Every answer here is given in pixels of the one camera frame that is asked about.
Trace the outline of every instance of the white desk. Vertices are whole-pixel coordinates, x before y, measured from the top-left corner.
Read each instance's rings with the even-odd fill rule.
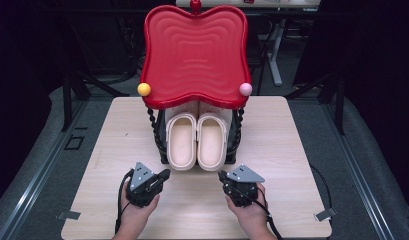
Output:
[[[109,239],[114,235],[117,194],[126,172],[141,161],[158,173],[160,162],[152,128],[141,98],[116,98],[98,137],[71,211],[64,239]],[[313,214],[324,210],[287,101],[283,97],[250,97],[245,107],[237,163],[266,179],[269,211],[280,234],[328,237],[329,222]],[[216,172],[199,166],[172,171],[142,239],[241,239],[246,235],[226,205]]]
[[[190,0],[176,0],[176,6],[189,7]],[[215,7],[218,5],[232,5],[238,8],[311,8],[316,9],[320,5],[320,0],[255,0],[253,4],[244,3],[244,0],[201,0],[202,7]],[[276,24],[273,34],[273,47],[269,55],[270,70],[273,75],[275,86],[282,86],[282,78],[276,63],[279,52],[285,21]]]

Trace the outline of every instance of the shoe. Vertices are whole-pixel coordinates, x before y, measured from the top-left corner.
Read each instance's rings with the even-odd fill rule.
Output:
[[[198,102],[165,110],[167,160],[175,170],[186,171],[196,163],[197,113]]]
[[[206,171],[220,170],[226,160],[232,110],[199,103],[197,159]]]

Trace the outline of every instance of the red tray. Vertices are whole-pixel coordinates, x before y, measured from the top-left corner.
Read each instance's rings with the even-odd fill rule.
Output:
[[[244,107],[241,84],[251,84],[245,54],[248,25],[236,7],[218,6],[189,13],[178,7],[154,8],[145,19],[146,57],[141,83],[152,109],[196,100],[221,108]]]

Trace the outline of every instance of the shoe insole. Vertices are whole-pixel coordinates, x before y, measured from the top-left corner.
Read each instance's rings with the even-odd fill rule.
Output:
[[[212,119],[205,120],[201,126],[200,161],[207,166],[220,162],[223,149],[223,132],[220,125]]]
[[[172,162],[179,166],[185,166],[191,162],[192,144],[192,123],[189,119],[177,120],[171,129],[170,134],[170,155]]]

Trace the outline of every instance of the triangular metal bracket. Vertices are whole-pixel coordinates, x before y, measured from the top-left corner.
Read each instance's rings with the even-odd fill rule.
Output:
[[[154,176],[154,172],[151,171],[147,166],[141,162],[137,162],[135,166],[135,171],[133,172],[132,181],[130,183],[130,191],[135,190],[150,178]]]
[[[227,177],[236,182],[264,182],[263,177],[245,166],[245,164],[241,164],[231,173],[228,172]]]

